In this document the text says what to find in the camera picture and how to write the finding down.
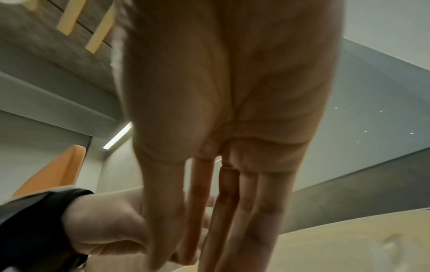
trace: gray wall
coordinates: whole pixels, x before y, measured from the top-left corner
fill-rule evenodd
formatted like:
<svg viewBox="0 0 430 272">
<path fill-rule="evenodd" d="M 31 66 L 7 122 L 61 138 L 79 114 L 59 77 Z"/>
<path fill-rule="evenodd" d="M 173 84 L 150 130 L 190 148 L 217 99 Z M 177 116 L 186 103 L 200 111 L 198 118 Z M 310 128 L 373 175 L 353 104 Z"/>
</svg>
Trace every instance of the gray wall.
<svg viewBox="0 0 430 272">
<path fill-rule="evenodd" d="M 284 232 L 430 207 L 430 149 L 293 193 Z"/>
<path fill-rule="evenodd" d="M 0 202 L 73 144 L 90 136 L 0 111 Z"/>
</svg>

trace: orange chair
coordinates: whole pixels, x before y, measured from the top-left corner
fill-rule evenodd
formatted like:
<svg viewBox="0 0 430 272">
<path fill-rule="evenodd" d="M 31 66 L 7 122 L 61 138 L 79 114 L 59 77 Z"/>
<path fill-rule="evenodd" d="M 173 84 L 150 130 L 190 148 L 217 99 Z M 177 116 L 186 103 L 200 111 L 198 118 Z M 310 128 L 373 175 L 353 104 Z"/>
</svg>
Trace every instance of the orange chair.
<svg viewBox="0 0 430 272">
<path fill-rule="evenodd" d="M 13 197 L 31 194 L 54 187 L 73 185 L 85 158 L 85 147 L 73 145 L 50 164 L 27 180 Z"/>
</svg>

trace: ceiling light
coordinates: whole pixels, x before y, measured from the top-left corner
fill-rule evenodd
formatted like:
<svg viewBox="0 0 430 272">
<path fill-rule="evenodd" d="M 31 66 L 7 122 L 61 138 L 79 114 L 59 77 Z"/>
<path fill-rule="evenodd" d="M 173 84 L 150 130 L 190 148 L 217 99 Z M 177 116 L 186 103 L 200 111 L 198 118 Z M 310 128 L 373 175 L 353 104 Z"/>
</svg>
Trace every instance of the ceiling light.
<svg viewBox="0 0 430 272">
<path fill-rule="evenodd" d="M 111 148 L 116 142 L 118 142 L 119 139 L 122 138 L 129 130 L 131 129 L 131 122 L 129 122 L 123 129 L 121 129 L 120 132 L 118 132 L 117 135 L 115 135 L 112 140 L 110 140 L 103 149 L 109 149 Z"/>
</svg>

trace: black sleeve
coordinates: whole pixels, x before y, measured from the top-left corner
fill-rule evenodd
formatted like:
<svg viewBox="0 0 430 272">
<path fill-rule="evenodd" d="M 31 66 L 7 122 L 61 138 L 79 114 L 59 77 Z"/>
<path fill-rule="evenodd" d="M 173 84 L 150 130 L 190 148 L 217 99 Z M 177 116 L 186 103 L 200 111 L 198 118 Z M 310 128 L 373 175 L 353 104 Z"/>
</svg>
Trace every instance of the black sleeve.
<svg viewBox="0 0 430 272">
<path fill-rule="evenodd" d="M 43 192 L 0 206 L 0 272 L 68 272 L 86 261 L 67 238 L 61 216 L 89 190 Z"/>
</svg>

